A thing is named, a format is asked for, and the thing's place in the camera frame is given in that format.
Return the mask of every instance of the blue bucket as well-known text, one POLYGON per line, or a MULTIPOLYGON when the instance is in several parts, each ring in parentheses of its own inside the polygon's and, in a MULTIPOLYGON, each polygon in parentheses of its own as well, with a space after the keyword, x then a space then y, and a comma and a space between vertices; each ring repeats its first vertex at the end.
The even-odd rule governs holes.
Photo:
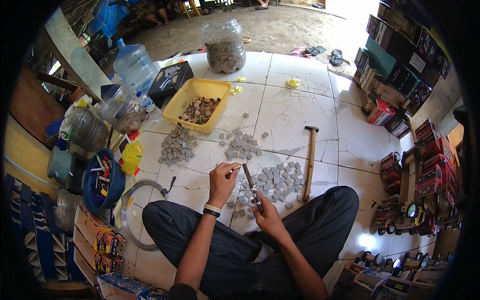
POLYGON ((113 153, 110 149, 100 149, 97 154, 100 158, 107 157, 111 159, 110 163, 110 186, 107 196, 103 196, 95 191, 96 172, 92 174, 91 170, 99 168, 98 159, 94 156, 88 163, 84 178, 84 200, 88 210, 97 215, 102 209, 114 208, 115 203, 120 199, 125 190, 125 173, 121 170, 121 166, 115 162, 113 153))

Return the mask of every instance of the yellow plastic basket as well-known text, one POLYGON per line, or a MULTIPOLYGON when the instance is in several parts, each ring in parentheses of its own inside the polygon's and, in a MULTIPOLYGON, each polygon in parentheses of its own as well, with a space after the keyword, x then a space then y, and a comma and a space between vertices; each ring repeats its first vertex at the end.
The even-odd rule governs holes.
POLYGON ((162 112, 162 117, 181 124, 185 128, 210 134, 213 129, 215 129, 223 111, 227 108, 228 93, 230 92, 230 89, 232 89, 232 85, 224 81, 200 78, 189 79, 182 85, 180 90, 176 92, 167 106, 165 106, 165 109, 162 112), (220 98, 221 100, 207 123, 203 125, 189 123, 187 125, 187 122, 180 120, 179 116, 183 115, 190 102, 200 97, 213 99, 220 98))

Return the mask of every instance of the concrete floor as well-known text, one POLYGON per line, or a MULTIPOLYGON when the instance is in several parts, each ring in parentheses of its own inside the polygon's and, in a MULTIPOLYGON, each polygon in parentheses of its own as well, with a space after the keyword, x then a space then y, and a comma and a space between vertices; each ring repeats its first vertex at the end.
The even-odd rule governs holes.
POLYGON ((328 65, 330 71, 352 78, 353 60, 359 47, 364 47, 368 34, 365 31, 368 16, 378 9, 378 0, 368 0, 362 5, 343 0, 332 5, 329 11, 336 15, 287 6, 271 6, 266 11, 254 7, 238 7, 232 12, 220 9, 208 16, 181 17, 168 26, 149 29, 127 43, 144 44, 153 60, 164 60, 180 51, 195 50, 202 45, 200 28, 207 21, 227 21, 236 18, 244 34, 252 38, 245 44, 247 51, 266 51, 288 54, 295 47, 323 46, 327 51, 315 58, 329 64, 333 49, 343 51, 342 66, 328 65))

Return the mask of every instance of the dirt floor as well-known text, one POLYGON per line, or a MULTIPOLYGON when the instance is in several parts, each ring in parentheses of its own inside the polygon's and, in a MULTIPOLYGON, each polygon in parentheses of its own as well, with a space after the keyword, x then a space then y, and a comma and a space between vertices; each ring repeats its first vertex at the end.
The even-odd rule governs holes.
POLYGON ((145 30, 126 42, 144 44, 152 60, 164 60, 178 51, 196 53, 202 45, 200 28, 203 23, 232 18, 236 18, 244 34, 252 38, 251 43, 245 44, 247 51, 288 54, 295 47, 323 46, 327 51, 315 58, 328 64, 333 72, 349 78, 356 70, 353 60, 358 48, 364 47, 366 42, 366 23, 286 6, 271 6, 265 11, 256 11, 254 7, 238 7, 231 12, 217 9, 211 15, 191 19, 183 16, 167 26, 145 30), (350 64, 332 66, 333 49, 342 50, 344 59, 350 64))

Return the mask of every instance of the hammer head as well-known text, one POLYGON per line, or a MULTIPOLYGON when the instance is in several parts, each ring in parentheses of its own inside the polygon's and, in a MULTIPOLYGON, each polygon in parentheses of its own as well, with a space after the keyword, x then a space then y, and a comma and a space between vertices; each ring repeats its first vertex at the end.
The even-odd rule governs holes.
POLYGON ((307 129, 307 130, 315 130, 316 132, 318 132, 318 127, 305 126, 305 129, 307 129))

